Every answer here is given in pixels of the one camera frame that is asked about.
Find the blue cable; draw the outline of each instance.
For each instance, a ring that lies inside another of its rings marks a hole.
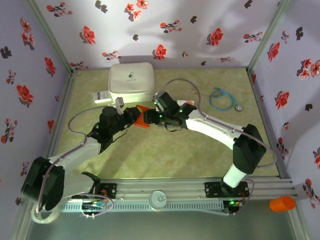
[[[237,100],[235,99],[234,96],[232,96],[232,94],[224,89],[221,89],[219,87],[215,87],[215,91],[213,93],[211,93],[210,95],[210,105],[211,107],[213,107],[215,110],[221,111],[221,112],[225,112],[225,111],[229,111],[230,109],[232,109],[234,107],[234,105],[238,105]],[[231,105],[227,108],[218,108],[216,107],[213,103],[212,103],[212,98],[221,98],[223,96],[228,96],[231,99]]]

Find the orange cylinder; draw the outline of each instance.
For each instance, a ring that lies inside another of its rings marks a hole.
[[[296,201],[290,196],[282,196],[271,200],[269,207],[274,212],[289,211],[296,207]]]

